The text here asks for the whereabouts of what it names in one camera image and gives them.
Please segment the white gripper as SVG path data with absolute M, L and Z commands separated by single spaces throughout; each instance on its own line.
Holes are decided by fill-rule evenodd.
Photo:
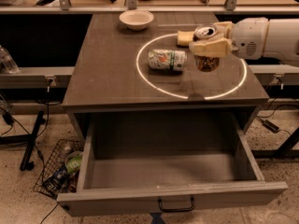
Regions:
M 222 34 L 226 38 L 190 43 L 189 49 L 194 55 L 222 58 L 228 55 L 233 47 L 232 53 L 241 59 L 257 60 L 262 57 L 269 25 L 267 18 L 246 18 L 236 24 L 219 21 L 214 25 L 217 35 Z

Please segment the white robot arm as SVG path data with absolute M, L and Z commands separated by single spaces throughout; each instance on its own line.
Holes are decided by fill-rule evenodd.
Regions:
M 193 33 L 190 51 L 199 57 L 223 58 L 228 54 L 245 60 L 274 58 L 298 65 L 299 20 L 246 18 L 237 23 L 216 22 Z

